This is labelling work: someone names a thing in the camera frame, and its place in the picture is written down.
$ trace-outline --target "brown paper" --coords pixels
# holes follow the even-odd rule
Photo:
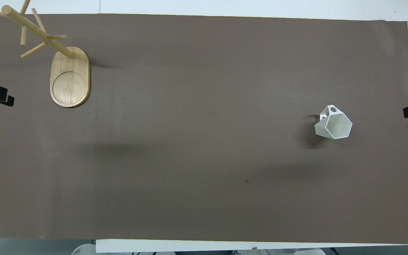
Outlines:
[[[42,20],[91,92],[58,106],[55,51],[0,18],[0,237],[408,244],[407,23]],[[329,104],[348,138],[314,134]]]

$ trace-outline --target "wooden mug stand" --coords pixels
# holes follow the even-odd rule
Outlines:
[[[30,0],[25,0],[21,11],[18,13],[12,7],[4,5],[0,16],[11,19],[21,25],[21,46],[26,45],[26,31],[42,39],[41,44],[21,55],[26,58],[40,50],[45,45],[50,45],[58,52],[53,58],[50,75],[50,94],[52,99],[60,106],[73,108],[81,105],[87,99],[90,90],[90,65],[86,53],[77,47],[64,47],[56,39],[65,39],[66,35],[49,35],[45,30],[35,8],[32,8],[34,17],[39,23],[35,25],[25,18],[24,14]]]

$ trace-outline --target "oval wooden base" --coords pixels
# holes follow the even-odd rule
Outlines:
[[[67,47],[73,52],[68,58],[56,53],[51,65],[50,94],[60,106],[72,108],[84,103],[90,90],[90,66],[86,53],[77,47]]]

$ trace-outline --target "geometric mug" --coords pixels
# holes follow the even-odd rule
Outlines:
[[[327,105],[319,115],[319,122],[314,125],[316,135],[330,139],[349,136],[352,122],[334,105]]]

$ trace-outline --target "white table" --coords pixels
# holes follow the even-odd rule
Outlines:
[[[0,0],[21,8],[24,0]],[[408,1],[397,0],[32,0],[38,13],[142,13],[164,15],[255,16],[311,19],[408,21]],[[97,252],[250,250],[391,244],[205,242],[185,240],[97,240]]]

